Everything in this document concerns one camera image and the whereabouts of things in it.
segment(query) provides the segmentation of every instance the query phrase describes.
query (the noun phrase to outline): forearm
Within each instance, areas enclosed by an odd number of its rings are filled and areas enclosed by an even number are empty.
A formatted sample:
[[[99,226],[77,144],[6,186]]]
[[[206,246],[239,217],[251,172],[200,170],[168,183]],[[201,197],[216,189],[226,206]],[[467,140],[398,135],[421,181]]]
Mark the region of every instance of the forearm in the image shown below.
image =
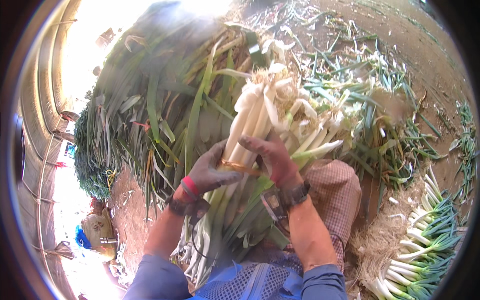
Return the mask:
[[[184,199],[185,195],[181,189],[177,189],[174,197]],[[157,255],[168,261],[180,240],[184,219],[184,216],[175,214],[167,205],[148,235],[144,254]]]
[[[303,182],[300,175],[295,181]],[[290,208],[288,212],[290,238],[304,272],[317,266],[336,264],[330,233],[318,216],[312,199],[307,197],[307,200]]]

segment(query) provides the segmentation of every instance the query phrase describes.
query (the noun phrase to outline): red wristband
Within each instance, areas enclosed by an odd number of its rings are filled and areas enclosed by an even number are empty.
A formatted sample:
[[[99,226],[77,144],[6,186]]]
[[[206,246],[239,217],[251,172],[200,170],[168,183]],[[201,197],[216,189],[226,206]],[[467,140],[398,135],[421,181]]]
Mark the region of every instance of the red wristband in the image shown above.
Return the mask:
[[[190,176],[187,176],[182,179],[183,184],[185,184],[185,187],[187,187],[194,195],[198,196],[198,189],[197,186],[195,185],[195,182],[190,178]]]

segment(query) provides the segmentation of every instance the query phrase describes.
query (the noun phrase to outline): dirt ground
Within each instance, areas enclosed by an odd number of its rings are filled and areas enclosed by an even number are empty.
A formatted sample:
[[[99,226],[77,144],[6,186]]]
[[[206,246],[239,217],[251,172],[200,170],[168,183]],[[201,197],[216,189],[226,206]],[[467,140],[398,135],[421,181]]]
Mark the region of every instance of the dirt ground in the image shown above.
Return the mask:
[[[343,19],[354,20],[356,25],[377,34],[380,39],[389,45],[396,45],[398,56],[407,61],[408,69],[412,72],[412,88],[417,98],[427,92],[424,108],[420,112],[441,131],[442,139],[434,142],[432,146],[440,153],[447,154],[450,143],[456,136],[447,132],[442,121],[437,117],[433,105],[443,106],[457,129],[460,129],[460,118],[456,113],[456,100],[458,99],[455,87],[469,101],[473,100],[466,77],[465,68],[460,55],[449,34],[437,22],[419,8],[417,3],[406,0],[385,0],[373,2],[364,1],[335,1],[312,0],[311,4],[317,5],[322,11],[335,10],[343,15]],[[407,16],[424,26],[424,29],[414,25]],[[425,32],[428,31],[438,44]],[[303,28],[292,28],[299,35],[303,45],[311,47],[310,38],[302,38],[299,33]],[[324,27],[322,22],[316,25],[314,32],[317,47],[327,49],[335,36],[330,29]],[[433,133],[432,130],[420,121],[420,129],[424,133]],[[456,192],[462,182],[462,175],[452,176],[457,170],[459,160],[458,152],[452,151],[446,158],[436,161],[433,165],[434,173],[442,188]],[[363,182],[363,197],[378,199],[375,184]],[[123,205],[128,191],[134,190],[127,203]],[[145,221],[145,200],[141,189],[134,180],[129,179],[129,172],[123,172],[117,178],[112,191],[109,207],[112,209],[113,224],[120,235],[120,243],[126,243],[124,252],[129,278],[133,276],[141,260],[143,246],[153,222]],[[371,202],[370,211],[376,211],[376,200]],[[373,216],[365,216],[372,221]]]
[[[150,220],[145,220],[145,196],[135,179],[130,179],[128,170],[123,170],[115,181],[108,207],[113,215],[113,227],[120,236],[119,245],[125,243],[125,281],[131,283],[142,260],[144,245],[155,217],[149,216]]]

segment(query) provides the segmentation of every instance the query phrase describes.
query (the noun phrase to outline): work glove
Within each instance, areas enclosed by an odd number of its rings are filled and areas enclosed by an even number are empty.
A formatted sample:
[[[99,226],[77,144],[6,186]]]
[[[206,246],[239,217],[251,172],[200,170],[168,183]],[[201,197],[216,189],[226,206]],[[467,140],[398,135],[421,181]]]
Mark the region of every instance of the work glove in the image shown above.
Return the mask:
[[[190,202],[199,195],[240,181],[243,173],[236,171],[217,170],[227,140],[216,143],[197,159],[188,176],[181,180],[181,185],[175,191],[175,198]]]
[[[257,164],[270,175],[277,188],[288,188],[298,181],[298,166],[290,159],[285,145],[274,131],[270,131],[265,141],[242,135],[239,144],[259,155]]]

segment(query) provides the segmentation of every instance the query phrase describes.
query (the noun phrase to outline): rope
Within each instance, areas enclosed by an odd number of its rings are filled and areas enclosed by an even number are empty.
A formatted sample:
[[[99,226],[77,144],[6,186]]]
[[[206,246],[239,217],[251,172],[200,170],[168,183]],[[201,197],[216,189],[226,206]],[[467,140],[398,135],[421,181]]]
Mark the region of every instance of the rope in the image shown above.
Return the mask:
[[[117,170],[112,171],[112,170],[108,169],[107,171],[105,171],[105,175],[107,176],[108,191],[111,194],[112,192],[110,190],[110,187],[113,184],[113,182],[115,181],[115,176],[117,175]]]

